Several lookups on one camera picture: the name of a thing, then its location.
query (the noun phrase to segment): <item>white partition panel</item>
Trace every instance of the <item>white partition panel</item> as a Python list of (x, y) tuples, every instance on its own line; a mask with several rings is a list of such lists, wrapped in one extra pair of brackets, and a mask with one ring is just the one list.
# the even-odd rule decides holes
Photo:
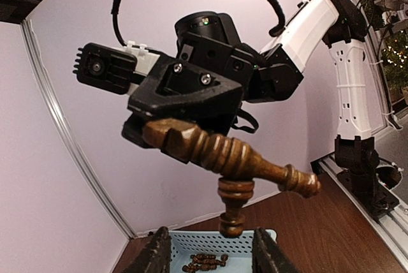
[(0, 272), (110, 272), (127, 240), (69, 156), (20, 26), (0, 23)]
[[(301, 0), (279, 0), (287, 18)], [(120, 136), (127, 98), (79, 84), (72, 74), (77, 48), (92, 41), (118, 46), (112, 29), (112, 0), (44, 0), (30, 16), (43, 60), (76, 139), (116, 206), (136, 232), (219, 212), (217, 176), (183, 165), (159, 151), (142, 150)], [(265, 0), (123, 0), (119, 24), (125, 40), (176, 54), (174, 23), (212, 10), (229, 13), (243, 42), (260, 49), (277, 23)], [(245, 104), (260, 122), (255, 135), (237, 133), (265, 158), (310, 170), (309, 163), (334, 148), (338, 106), (335, 70), (322, 43), (311, 57), (306, 78), (292, 98), (281, 103)], [(383, 124), (374, 81), (367, 67), (373, 127)], [(277, 187), (256, 184), (255, 198)]]

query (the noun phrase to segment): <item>plastic bin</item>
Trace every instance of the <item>plastic bin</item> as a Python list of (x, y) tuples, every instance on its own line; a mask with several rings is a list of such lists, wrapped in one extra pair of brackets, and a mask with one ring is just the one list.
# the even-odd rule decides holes
[[(273, 240), (276, 233), (266, 230)], [(227, 239), (219, 232), (183, 232), (170, 231), (171, 236), (171, 273), (182, 273), (182, 267), (191, 263), (192, 254), (212, 254), (220, 259), (222, 254), (228, 255), (225, 267), (218, 266), (216, 273), (251, 273), (252, 272), (252, 240), (254, 232), (247, 230), (239, 238)]]

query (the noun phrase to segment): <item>robotic arm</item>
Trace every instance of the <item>robotic arm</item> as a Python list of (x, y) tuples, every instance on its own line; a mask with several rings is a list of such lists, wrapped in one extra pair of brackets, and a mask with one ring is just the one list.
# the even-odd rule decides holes
[(193, 122), (209, 135), (226, 136), (237, 117), (245, 116), (240, 109), (243, 101), (288, 99), (323, 40), (337, 70), (340, 114), (335, 157), (347, 169), (339, 179), (375, 219), (398, 204), (375, 173), (379, 156), (363, 76), (367, 27), (350, 0), (304, 0), (260, 54), (241, 43), (227, 14), (195, 13), (179, 20), (175, 30), (176, 57), (131, 41), (118, 49), (93, 43), (80, 49), (75, 66), (79, 82), (130, 95), (128, 109), (133, 114), (124, 125), (124, 138), (150, 148), (143, 128), (167, 118)]

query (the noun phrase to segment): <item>light blue basket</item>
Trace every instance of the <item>light blue basket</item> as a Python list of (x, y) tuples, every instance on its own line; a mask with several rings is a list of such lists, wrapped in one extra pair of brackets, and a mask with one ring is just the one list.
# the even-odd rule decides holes
[[(273, 240), (276, 233), (266, 230)], [(191, 263), (192, 254), (229, 256), (225, 267), (218, 267), (217, 273), (251, 273), (252, 240), (254, 232), (247, 230), (239, 238), (227, 239), (219, 232), (183, 232), (170, 231), (171, 236), (171, 273), (182, 273), (182, 267)]]

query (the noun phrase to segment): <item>white wall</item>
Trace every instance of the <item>white wall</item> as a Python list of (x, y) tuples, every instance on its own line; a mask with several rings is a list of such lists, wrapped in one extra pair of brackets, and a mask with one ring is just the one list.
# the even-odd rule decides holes
[[(279, 0), (289, 18), (301, 0)], [(112, 0), (44, 0), (30, 16), (45, 66), (68, 121), (98, 177), (136, 232), (222, 210), (217, 176), (184, 166), (157, 151), (137, 148), (120, 136), (129, 117), (127, 98), (79, 84), (71, 73), (78, 47), (93, 41), (118, 46), (113, 35)], [(119, 14), (125, 40), (176, 53), (174, 23), (195, 11), (229, 13), (242, 41), (260, 49), (277, 19), (265, 0), (123, 0)], [(374, 127), (382, 124), (374, 83), (367, 68)], [(309, 61), (306, 79), (282, 103), (245, 105), (261, 124), (256, 135), (232, 132), (267, 159), (309, 170), (310, 161), (333, 150), (337, 128), (335, 72), (323, 44)], [(256, 196), (276, 192), (267, 182)]]
[(22, 40), (0, 23), (0, 272), (110, 272), (127, 240), (59, 138)]

